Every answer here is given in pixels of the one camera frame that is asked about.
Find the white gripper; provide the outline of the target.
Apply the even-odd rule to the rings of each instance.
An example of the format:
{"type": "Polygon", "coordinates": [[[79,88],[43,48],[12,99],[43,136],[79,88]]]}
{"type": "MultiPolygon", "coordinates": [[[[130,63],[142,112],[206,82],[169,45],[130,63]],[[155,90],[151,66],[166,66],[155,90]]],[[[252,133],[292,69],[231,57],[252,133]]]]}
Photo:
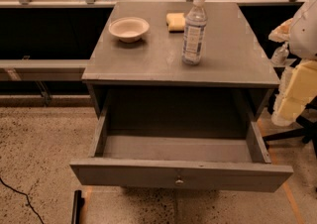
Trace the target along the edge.
{"type": "MultiPolygon", "coordinates": [[[[291,23],[292,18],[284,21],[268,38],[277,43],[288,41],[291,23]]],[[[305,59],[296,67],[288,66],[282,73],[278,91],[271,121],[277,126],[289,126],[317,96],[317,61],[305,59]]]]}

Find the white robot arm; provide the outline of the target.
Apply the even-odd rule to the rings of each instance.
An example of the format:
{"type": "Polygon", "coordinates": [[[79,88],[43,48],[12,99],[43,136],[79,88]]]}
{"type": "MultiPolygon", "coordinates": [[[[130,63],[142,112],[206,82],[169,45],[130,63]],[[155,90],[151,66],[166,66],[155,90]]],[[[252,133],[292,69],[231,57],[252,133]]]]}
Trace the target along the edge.
{"type": "Polygon", "coordinates": [[[293,55],[301,58],[295,68],[282,73],[271,121],[289,126],[317,96],[317,0],[307,0],[293,15],[270,32],[268,38],[287,42],[293,55]]]}

